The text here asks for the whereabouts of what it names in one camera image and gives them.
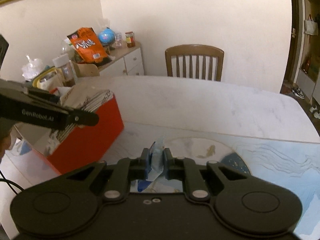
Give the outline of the blue white tissue pack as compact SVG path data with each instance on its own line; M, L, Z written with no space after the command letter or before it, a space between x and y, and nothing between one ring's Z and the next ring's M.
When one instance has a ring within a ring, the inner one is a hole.
M159 138L153 142L148 151L148 168L147 168L147 178L145 180L137 181L137 191L144 192L152 184L154 184L157 179L162 175L164 171L164 161L163 161L163 151L164 151L164 139Z

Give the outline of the beige patterned snack bag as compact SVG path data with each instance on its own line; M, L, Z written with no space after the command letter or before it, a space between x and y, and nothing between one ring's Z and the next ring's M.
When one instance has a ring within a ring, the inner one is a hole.
M72 88L63 99L63 105L88 112L96 112L104 103L114 98L109 89L88 87L84 90Z

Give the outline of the red white cardboard box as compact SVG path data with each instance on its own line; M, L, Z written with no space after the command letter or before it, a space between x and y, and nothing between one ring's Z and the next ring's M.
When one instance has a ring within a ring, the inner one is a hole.
M60 99L61 105L66 94ZM94 113L99 115L95 126L69 125L63 131L29 124L16 127L21 137L57 174L64 174L99 160L124 129L115 94Z

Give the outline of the crumpled white plastic bag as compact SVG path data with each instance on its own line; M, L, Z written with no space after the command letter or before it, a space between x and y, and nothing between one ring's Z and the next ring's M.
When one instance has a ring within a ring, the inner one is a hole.
M23 65L21 68L22 76L24 77L25 81L31 81L44 70L45 65L41 59L31 59L28 54L25 56L28 60L28 63Z

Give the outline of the clear jar white lid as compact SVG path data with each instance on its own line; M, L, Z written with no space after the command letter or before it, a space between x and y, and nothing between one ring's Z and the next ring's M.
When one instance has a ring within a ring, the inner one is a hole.
M63 75L63 83L66 87L72 87L76 84L74 69L68 57L68 54L62 54L53 59L54 66L59 69Z

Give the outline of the yellow rimmed container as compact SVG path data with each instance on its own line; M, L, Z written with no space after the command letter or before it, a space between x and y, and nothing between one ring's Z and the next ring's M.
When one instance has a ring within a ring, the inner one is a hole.
M63 87L63 79L60 71L55 68L49 68L39 74L32 81L32 86L38 89L51 91L57 87Z

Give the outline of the orange snack bag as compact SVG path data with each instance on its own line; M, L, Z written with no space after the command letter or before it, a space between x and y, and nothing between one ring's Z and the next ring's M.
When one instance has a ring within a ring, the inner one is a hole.
M67 37L85 63L102 66L111 62L93 28L80 28Z

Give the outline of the white drawer cabinet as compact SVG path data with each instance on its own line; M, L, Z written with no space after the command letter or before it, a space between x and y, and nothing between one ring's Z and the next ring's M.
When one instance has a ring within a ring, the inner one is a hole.
M98 67L100 76L143 76L144 66L140 42L136 41L134 47L128 47L123 41L121 48L111 51L109 58L112 61Z

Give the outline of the blue globe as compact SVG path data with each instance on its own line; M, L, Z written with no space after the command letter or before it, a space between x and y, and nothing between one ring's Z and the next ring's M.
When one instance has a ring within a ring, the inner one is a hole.
M114 31L111 30L110 28L106 28L106 29L102 30L98 34L98 38L99 38L100 43L103 46L111 45L115 42Z

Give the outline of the small clear glass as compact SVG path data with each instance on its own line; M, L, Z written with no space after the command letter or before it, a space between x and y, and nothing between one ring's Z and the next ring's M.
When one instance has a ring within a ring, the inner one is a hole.
M123 42L122 34L120 32L116 32L114 36L115 36L115 46L116 46L116 48L121 48L123 46L122 45L122 42Z

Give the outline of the red sauce jar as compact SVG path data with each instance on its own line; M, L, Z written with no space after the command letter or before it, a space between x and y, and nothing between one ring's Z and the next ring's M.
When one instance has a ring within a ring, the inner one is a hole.
M136 46L134 32L132 31L126 32L125 37L126 37L126 43L128 48L132 48Z

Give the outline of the brown wooden chair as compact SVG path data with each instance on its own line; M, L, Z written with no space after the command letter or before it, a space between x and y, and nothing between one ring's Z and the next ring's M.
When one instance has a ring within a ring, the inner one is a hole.
M182 44L165 50L167 75L221 81L225 52L214 46Z

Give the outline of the hanging tote bag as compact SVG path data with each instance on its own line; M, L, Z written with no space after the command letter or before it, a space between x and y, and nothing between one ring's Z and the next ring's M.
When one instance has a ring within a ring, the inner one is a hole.
M304 33L310 36L318 35L318 24L313 20L311 14L304 20Z

